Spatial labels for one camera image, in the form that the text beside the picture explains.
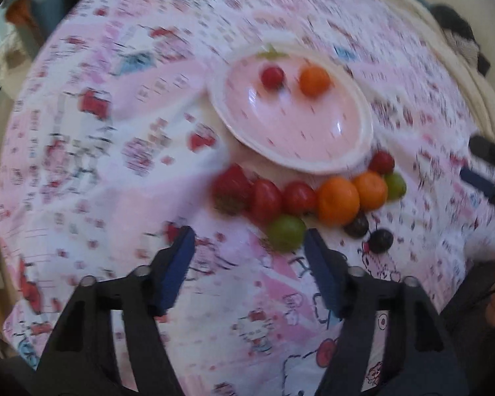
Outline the green grape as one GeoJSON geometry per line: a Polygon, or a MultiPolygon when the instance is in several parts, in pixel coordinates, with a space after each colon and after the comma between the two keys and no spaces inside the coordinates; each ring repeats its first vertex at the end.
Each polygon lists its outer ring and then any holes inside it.
{"type": "Polygon", "coordinates": [[[405,196],[407,184],[401,174],[393,172],[391,174],[386,174],[383,179],[387,185],[387,198],[389,201],[401,199],[405,196]]]}
{"type": "Polygon", "coordinates": [[[265,235],[274,251],[290,252],[302,246],[306,230],[299,217],[283,214],[266,227],[265,235]]]}

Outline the red strawberry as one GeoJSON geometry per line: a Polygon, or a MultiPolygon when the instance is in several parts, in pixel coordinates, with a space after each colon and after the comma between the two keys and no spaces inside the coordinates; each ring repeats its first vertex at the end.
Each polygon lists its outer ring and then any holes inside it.
{"type": "Polygon", "coordinates": [[[395,160],[393,156],[385,150],[378,150],[375,152],[368,164],[368,170],[381,175],[392,174],[394,168],[395,160]]]}
{"type": "Polygon", "coordinates": [[[243,213],[252,195],[253,183],[238,164],[219,174],[212,185],[214,207],[226,215],[243,213]]]}

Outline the orange mandarin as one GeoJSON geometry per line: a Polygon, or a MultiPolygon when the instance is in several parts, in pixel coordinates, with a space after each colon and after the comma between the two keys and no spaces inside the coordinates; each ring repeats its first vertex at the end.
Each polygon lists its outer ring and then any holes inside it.
{"type": "Polygon", "coordinates": [[[387,201],[388,187],[380,174],[367,171],[354,177],[351,182],[358,191],[363,212],[375,211],[387,201]]]}
{"type": "Polygon", "coordinates": [[[354,184],[340,176],[333,176],[316,191],[318,220],[328,226],[345,226],[360,211],[358,190],[354,184]]]}
{"type": "Polygon", "coordinates": [[[329,73],[317,65],[305,66],[299,73],[299,88],[306,97],[323,95],[332,85],[329,73]]]}

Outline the dark purple grape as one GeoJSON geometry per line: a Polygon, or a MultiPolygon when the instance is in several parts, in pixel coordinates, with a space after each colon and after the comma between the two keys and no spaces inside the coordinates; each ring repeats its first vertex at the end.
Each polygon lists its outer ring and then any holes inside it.
{"type": "Polygon", "coordinates": [[[377,229],[370,234],[367,241],[368,248],[375,254],[386,253],[393,244],[393,234],[387,229],[377,229]]]}
{"type": "Polygon", "coordinates": [[[369,231],[366,215],[359,213],[350,223],[343,227],[343,231],[352,239],[363,239],[369,231]]]}

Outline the red cherry tomato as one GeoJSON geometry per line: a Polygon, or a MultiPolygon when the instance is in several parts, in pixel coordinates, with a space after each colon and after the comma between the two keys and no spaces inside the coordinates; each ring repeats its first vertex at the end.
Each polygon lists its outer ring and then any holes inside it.
{"type": "Polygon", "coordinates": [[[248,212],[252,220],[267,225],[282,211],[282,194],[279,188],[267,179],[257,179],[253,184],[248,212]]]}
{"type": "Polygon", "coordinates": [[[260,73],[262,85],[268,90],[279,90],[285,82],[285,73],[278,65],[268,65],[260,73]]]}
{"type": "Polygon", "coordinates": [[[283,190],[282,206],[289,215],[314,215],[317,206],[316,192],[305,182],[292,181],[283,190]]]}

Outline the black clothes pile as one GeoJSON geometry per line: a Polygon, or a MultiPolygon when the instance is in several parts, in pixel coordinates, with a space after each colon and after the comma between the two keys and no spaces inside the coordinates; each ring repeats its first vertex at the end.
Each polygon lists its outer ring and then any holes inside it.
{"type": "Polygon", "coordinates": [[[443,30],[450,47],[479,74],[487,76],[491,63],[481,52],[470,24],[449,5],[431,5],[429,11],[443,30]]]}

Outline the pink strawberry plate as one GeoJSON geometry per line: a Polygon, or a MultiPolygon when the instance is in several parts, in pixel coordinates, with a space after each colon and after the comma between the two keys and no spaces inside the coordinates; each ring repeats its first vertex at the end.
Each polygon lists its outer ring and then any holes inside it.
{"type": "Polygon", "coordinates": [[[275,64],[285,83],[267,90],[260,74],[268,48],[255,44],[226,55],[208,82],[213,108],[242,144],[277,165],[307,174],[338,174],[358,166],[372,147],[374,124],[362,88],[337,63],[297,44],[274,42],[275,64]],[[306,97],[299,73],[312,63],[327,71],[331,86],[306,97]]]}

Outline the pink Hello Kitty quilt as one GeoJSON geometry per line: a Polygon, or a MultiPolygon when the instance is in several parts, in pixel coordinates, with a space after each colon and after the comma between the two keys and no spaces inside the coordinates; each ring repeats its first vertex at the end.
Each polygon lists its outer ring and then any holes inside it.
{"type": "Polygon", "coordinates": [[[13,107],[2,332],[73,393],[466,387],[434,321],[495,208],[495,92],[417,0],[81,0],[13,107]]]}

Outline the blue orange chair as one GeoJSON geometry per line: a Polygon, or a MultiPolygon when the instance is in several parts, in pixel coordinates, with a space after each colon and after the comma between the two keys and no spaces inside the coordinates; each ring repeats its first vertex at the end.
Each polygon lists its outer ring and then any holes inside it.
{"type": "Polygon", "coordinates": [[[73,0],[6,0],[5,20],[34,58],[73,5],[73,0]]]}

